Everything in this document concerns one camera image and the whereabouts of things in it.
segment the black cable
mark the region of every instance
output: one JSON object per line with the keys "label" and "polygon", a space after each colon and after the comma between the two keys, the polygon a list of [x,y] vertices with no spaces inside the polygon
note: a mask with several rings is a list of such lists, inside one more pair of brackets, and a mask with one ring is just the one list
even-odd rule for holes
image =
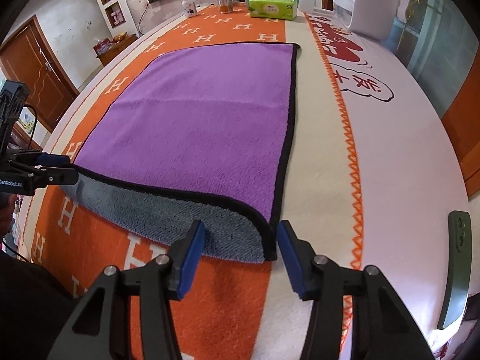
{"label": "black cable", "polygon": [[142,20],[143,20],[143,17],[144,17],[145,14],[147,13],[147,9],[148,9],[149,6],[150,6],[150,4],[149,4],[148,1],[147,1],[147,6],[145,7],[145,11],[143,11],[142,17],[140,17],[140,21],[138,22],[138,32],[140,33],[140,35],[145,35],[143,32],[140,31],[140,24],[141,24],[141,22],[142,22]]}
{"label": "black cable", "polygon": [[29,263],[30,261],[28,261],[25,257],[23,257],[20,253],[17,253],[15,250],[13,250],[10,246],[8,246],[6,243],[5,243],[5,240],[2,238],[1,240],[2,244],[5,245],[5,247],[11,251],[12,253],[16,254],[18,257],[21,257],[23,258],[27,263]]}
{"label": "black cable", "polygon": [[33,140],[33,134],[35,134],[35,127],[37,127],[38,116],[37,116],[37,110],[33,105],[25,104],[23,107],[31,109],[35,115],[35,121],[33,122],[33,128],[32,128],[32,135],[30,136],[30,142],[28,142],[28,147],[27,147],[27,149],[30,149],[30,145],[32,144],[32,140]]}

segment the cream stripe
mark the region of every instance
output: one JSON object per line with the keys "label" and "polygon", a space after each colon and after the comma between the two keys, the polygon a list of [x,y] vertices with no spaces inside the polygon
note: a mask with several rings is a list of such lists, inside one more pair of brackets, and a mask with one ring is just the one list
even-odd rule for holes
{"label": "cream stripe", "polygon": [[[165,22],[159,25],[156,29],[148,32],[143,38],[140,38],[141,42],[134,43],[131,47],[124,50],[120,55],[118,55],[106,68],[104,68],[97,77],[87,87],[82,91],[78,96],[72,106],[69,108],[67,113],[62,118],[63,120],[68,120],[71,115],[73,117],[68,122],[66,128],[63,130],[62,122],[55,128],[52,136],[49,138],[48,142],[45,145],[45,151],[51,152],[53,154],[61,154],[67,145],[70,142],[71,137],[73,136],[77,126],[86,116],[92,105],[98,99],[100,94],[109,86],[114,78],[123,71],[128,64],[133,61],[138,55],[140,55],[148,46],[154,43],[159,36],[162,36],[168,30],[179,25],[182,21],[185,20],[185,17],[181,15],[175,20],[170,22]],[[22,234],[22,245],[20,245],[19,250],[23,253],[24,256],[30,257],[30,251],[32,249],[32,243],[35,236],[35,227],[37,226],[38,215],[40,213],[40,208],[42,207],[43,198],[45,197],[46,189],[37,190],[33,198],[25,197],[22,203],[22,209],[19,214],[19,226],[23,228]],[[28,207],[30,206],[30,213],[28,214],[28,223],[26,223],[26,216]]]}
{"label": "cream stripe", "polygon": [[[344,130],[330,78],[303,16],[286,21],[286,41],[301,46],[297,117],[282,218],[300,239],[350,266],[352,186]],[[252,359],[295,359],[302,351],[311,302],[293,293],[283,261],[274,262]]]}

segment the orange zigzag stitching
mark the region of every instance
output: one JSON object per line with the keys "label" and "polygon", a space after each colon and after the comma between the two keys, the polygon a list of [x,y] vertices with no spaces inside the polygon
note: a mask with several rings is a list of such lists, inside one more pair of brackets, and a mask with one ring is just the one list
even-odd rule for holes
{"label": "orange zigzag stitching", "polygon": [[[353,260],[350,262],[350,266],[353,269],[359,270],[362,268],[363,252],[363,205],[362,186],[360,184],[360,171],[357,158],[357,150],[355,149],[355,140],[353,138],[352,126],[350,125],[349,114],[347,112],[347,107],[345,106],[345,102],[342,97],[342,92],[338,87],[337,79],[335,78],[332,66],[330,65],[330,62],[328,61],[328,58],[325,54],[325,50],[322,47],[322,43],[318,40],[311,21],[308,19],[306,14],[304,14],[304,16],[307,19],[310,31],[313,35],[313,38],[315,39],[318,51],[320,52],[322,61],[327,69],[328,77],[330,78],[330,82],[332,83],[332,87],[335,93],[335,99],[338,105],[338,110],[340,111],[340,118],[342,120],[344,135],[346,137],[346,149],[349,153],[347,157],[350,160],[349,168],[351,169],[350,177],[353,179],[353,181],[350,183],[350,185],[353,187],[352,197],[354,202],[352,203],[352,207],[355,210],[355,213],[353,214],[353,219],[355,220],[355,225],[353,226],[355,236],[352,238],[354,244],[354,247],[352,249]],[[350,296],[345,296],[343,298],[343,322],[341,341],[342,348],[343,344],[345,343],[345,339],[347,338],[347,333],[349,331],[350,323],[352,321],[352,312],[352,298]]]}

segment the glass window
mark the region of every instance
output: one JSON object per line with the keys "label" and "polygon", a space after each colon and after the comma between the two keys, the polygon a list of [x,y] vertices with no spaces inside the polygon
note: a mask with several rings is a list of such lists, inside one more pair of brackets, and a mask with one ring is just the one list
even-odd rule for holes
{"label": "glass window", "polygon": [[442,117],[462,87],[479,41],[452,0],[411,0],[407,23],[395,20],[390,49]]}

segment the towel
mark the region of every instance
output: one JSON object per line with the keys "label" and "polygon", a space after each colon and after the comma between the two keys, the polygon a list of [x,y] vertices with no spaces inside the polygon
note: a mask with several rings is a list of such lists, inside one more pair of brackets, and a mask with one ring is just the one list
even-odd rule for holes
{"label": "towel", "polygon": [[274,260],[297,48],[232,43],[160,55],[92,130],[74,161],[79,182],[63,190],[162,244],[201,219],[205,255]]}

